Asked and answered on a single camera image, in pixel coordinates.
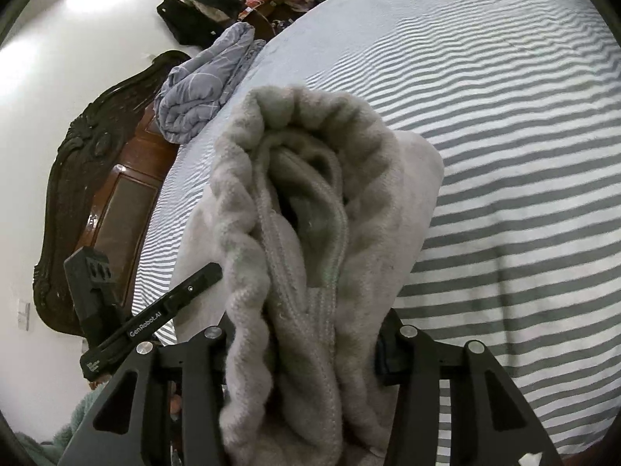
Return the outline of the person's left hand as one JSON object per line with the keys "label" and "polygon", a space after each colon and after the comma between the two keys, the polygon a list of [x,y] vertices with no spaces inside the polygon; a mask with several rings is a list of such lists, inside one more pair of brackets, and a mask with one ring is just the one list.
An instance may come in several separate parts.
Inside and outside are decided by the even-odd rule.
{"label": "person's left hand", "polygon": [[[88,387],[92,390],[105,385],[111,379],[110,374],[102,374],[93,382],[88,383]],[[182,396],[177,392],[177,384],[175,381],[168,383],[168,406],[170,407],[170,415],[177,419],[180,416],[182,410]]]}

